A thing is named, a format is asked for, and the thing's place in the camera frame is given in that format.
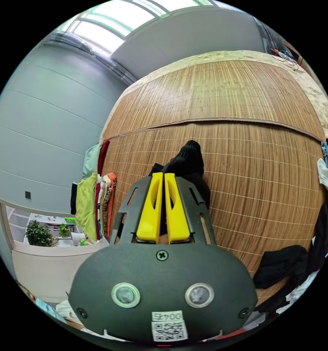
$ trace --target red cloth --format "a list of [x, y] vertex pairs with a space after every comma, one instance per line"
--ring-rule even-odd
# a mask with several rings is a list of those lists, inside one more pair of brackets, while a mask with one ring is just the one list
[[99, 196], [99, 192], [101, 190], [101, 183], [97, 183], [96, 184], [96, 196], [95, 196], [95, 209], [96, 209], [96, 232], [97, 232], [97, 240], [101, 239], [100, 233], [99, 233], [99, 228], [98, 228], [98, 196]]
[[105, 140], [103, 142], [103, 145], [102, 145], [101, 150], [99, 152], [98, 164], [97, 164], [97, 172], [98, 172], [99, 175], [102, 174], [104, 159], [106, 158], [108, 145], [109, 145], [109, 140]]

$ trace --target printed number label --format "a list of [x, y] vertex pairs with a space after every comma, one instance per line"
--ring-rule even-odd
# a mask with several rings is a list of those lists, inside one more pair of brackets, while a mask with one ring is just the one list
[[182, 311], [152, 312], [152, 335], [154, 341], [187, 340]]
[[152, 312], [153, 322], [177, 321], [182, 319], [182, 311]]

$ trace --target light green towel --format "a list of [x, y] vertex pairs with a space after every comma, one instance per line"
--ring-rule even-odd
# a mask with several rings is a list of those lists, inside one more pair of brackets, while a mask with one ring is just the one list
[[97, 145], [90, 147], [85, 153], [83, 176], [81, 179], [87, 179], [92, 173], [97, 173], [98, 158], [103, 145], [103, 139], [101, 139]]
[[90, 238], [97, 241], [95, 189], [97, 173], [77, 185], [75, 224]]

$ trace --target woven bamboo screen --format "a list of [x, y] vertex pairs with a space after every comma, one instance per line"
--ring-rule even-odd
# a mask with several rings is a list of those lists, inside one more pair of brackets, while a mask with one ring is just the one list
[[[321, 147], [300, 133], [259, 123], [190, 123], [111, 139], [102, 175], [118, 177], [112, 220], [131, 185], [190, 139], [201, 145], [217, 245], [236, 255], [252, 276], [265, 251], [309, 249], [325, 199], [316, 166]], [[284, 283], [259, 290], [259, 303]]]
[[[312, 103], [285, 69], [231, 60], [167, 71], [122, 96], [103, 138], [110, 145], [102, 175], [118, 177], [113, 221], [131, 185], [194, 139], [211, 189], [217, 245], [251, 276], [265, 251], [309, 249], [325, 199], [316, 166], [325, 136]], [[259, 290], [259, 303], [285, 281]]]
[[209, 120], [277, 124], [325, 139], [309, 98], [290, 73], [247, 60], [200, 63], [139, 85], [122, 98], [103, 137]]

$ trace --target green plant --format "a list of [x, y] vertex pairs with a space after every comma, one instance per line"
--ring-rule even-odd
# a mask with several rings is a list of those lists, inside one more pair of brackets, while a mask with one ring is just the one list
[[67, 238], [71, 232], [70, 227], [66, 224], [61, 224], [59, 226], [59, 234], [62, 238]]
[[30, 245], [51, 247], [55, 244], [53, 234], [37, 220], [28, 223], [25, 234]]

